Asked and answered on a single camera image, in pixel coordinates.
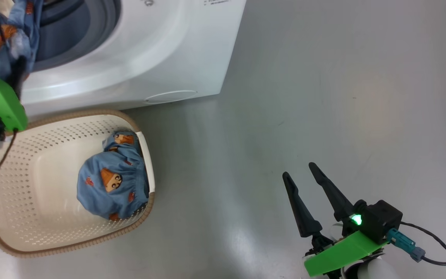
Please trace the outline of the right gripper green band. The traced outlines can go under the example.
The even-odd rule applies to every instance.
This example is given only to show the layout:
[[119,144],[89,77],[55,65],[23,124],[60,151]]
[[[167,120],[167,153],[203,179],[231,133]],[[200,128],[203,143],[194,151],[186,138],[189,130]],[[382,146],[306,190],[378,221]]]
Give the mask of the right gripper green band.
[[[351,216],[354,215],[352,203],[324,174],[317,164],[310,162],[309,169],[316,182],[324,190],[333,208],[333,216],[336,221],[343,224],[342,235],[349,235],[330,248],[304,260],[304,267],[309,276],[317,277],[341,269],[373,254],[378,249],[384,247],[386,241],[379,244],[362,232],[355,232],[357,224],[351,219]],[[321,224],[310,214],[308,208],[299,196],[298,188],[294,180],[288,172],[283,173],[283,182],[300,236],[307,238],[320,235],[322,230]]]

